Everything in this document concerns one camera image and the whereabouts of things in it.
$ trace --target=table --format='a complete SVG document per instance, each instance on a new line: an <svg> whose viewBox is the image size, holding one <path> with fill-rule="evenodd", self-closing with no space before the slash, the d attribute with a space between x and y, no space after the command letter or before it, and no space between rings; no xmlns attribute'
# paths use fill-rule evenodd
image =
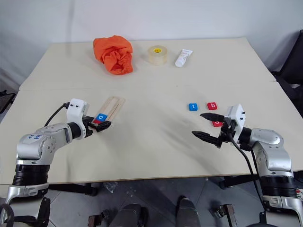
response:
<svg viewBox="0 0 303 227"><path fill-rule="evenodd" d="M151 45L162 44L168 62L153 66L145 60ZM125 179L240 175L249 170L230 144L221 149L191 134L220 129L201 118L216 102L225 114L241 103L247 127L273 129L283 135L294 170L302 170L303 120L245 38L178 41L134 41L134 73L113 76L92 55L92 44L53 44L0 125L0 184L14 175L16 144L42 127L63 102L80 98L94 116L112 95L126 99L112 126L58 150L50 183ZM173 66L181 48L194 50L184 68ZM199 110L187 109L198 103ZM13 122L18 128L13 129ZM65 111L52 123L65 122Z"/></svg>

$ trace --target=crumpled orange fabric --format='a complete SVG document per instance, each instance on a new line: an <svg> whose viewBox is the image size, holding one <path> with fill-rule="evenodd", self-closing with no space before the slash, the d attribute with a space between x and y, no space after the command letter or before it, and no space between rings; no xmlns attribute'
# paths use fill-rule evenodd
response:
<svg viewBox="0 0 303 227"><path fill-rule="evenodd" d="M105 64L106 69L115 75L133 71L132 45L119 35L94 40L94 54L97 60Z"/></svg>

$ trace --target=clear packing tape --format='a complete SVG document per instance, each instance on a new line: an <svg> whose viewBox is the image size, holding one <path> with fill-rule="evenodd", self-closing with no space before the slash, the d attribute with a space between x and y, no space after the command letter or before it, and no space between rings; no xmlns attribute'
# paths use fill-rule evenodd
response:
<svg viewBox="0 0 303 227"><path fill-rule="evenodd" d="M148 59L151 64L163 65L167 60L167 49L165 46L152 46L148 49Z"/></svg>

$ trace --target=white tube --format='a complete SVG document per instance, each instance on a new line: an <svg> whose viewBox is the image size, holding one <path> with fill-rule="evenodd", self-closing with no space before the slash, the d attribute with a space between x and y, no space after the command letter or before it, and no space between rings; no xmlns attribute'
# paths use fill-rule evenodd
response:
<svg viewBox="0 0 303 227"><path fill-rule="evenodd" d="M183 67L183 65L185 64L186 60L188 59L188 57L191 55L193 51L191 50L186 50L186 49L182 49L181 54L178 56L175 65L177 67Z"/></svg>

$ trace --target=white wall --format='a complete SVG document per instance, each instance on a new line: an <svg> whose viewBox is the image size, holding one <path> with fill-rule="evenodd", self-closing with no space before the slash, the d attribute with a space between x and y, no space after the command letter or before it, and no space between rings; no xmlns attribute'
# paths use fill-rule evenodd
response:
<svg viewBox="0 0 303 227"><path fill-rule="evenodd" d="M303 0L0 0L0 85L18 88L54 42L246 36L279 68L303 29Z"/></svg>

